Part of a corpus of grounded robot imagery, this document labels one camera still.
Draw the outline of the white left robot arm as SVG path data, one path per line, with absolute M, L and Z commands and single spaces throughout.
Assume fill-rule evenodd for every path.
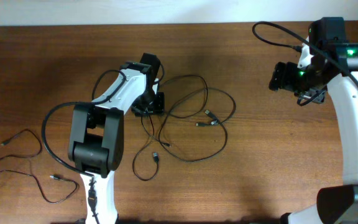
M 124 115 L 162 114 L 163 93 L 157 78 L 163 65 L 144 53 L 139 62 L 126 62 L 117 80 L 91 105 L 73 110 L 68 158 L 81 174 L 86 192 L 86 218 L 79 223 L 115 223 L 114 173 L 124 152 Z

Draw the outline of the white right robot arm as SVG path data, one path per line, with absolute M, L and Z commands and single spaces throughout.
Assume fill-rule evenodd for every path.
M 344 19 L 312 22 L 298 63 L 276 64 L 269 88 L 294 93 L 300 106 L 330 96 L 343 155 L 342 185 L 321 189 L 314 205 L 286 213 L 280 222 L 358 223 L 358 43 L 347 40 Z

